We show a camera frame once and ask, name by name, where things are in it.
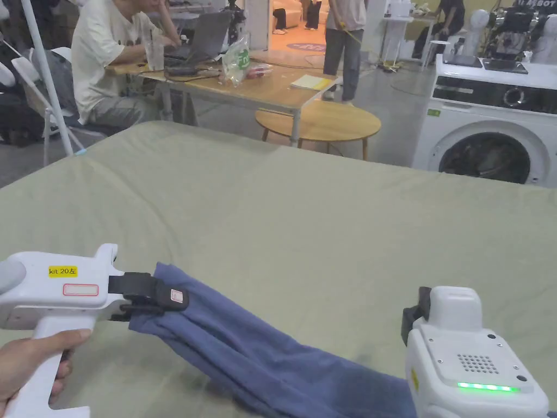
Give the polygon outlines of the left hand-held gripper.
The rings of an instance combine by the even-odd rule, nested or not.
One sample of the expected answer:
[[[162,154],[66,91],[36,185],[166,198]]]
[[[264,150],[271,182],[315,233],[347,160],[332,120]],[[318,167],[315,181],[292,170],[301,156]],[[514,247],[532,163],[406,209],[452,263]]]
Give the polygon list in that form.
[[[183,311],[189,293],[149,273],[125,274],[125,299],[109,292],[109,278],[121,276],[113,263],[115,243],[94,256],[24,251],[1,262],[1,327],[32,330],[33,338],[74,329],[93,330],[96,322],[130,322],[134,316]]]

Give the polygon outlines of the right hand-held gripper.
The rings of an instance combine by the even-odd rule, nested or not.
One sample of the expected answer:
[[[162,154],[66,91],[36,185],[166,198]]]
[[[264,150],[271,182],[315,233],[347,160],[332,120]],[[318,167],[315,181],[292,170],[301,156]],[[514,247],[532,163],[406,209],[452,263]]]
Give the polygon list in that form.
[[[405,373],[418,417],[547,417],[549,399],[509,344],[483,325],[471,288],[421,287],[403,309]]]

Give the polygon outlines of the person's left hand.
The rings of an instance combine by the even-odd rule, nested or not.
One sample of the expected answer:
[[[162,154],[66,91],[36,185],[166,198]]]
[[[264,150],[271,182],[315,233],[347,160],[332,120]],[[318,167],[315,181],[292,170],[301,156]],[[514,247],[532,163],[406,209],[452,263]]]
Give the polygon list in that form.
[[[61,353],[48,401],[53,404],[72,373],[71,357],[75,349],[87,342],[91,334],[89,329],[67,330],[43,339],[11,341],[1,347],[1,417],[36,369],[54,354]]]

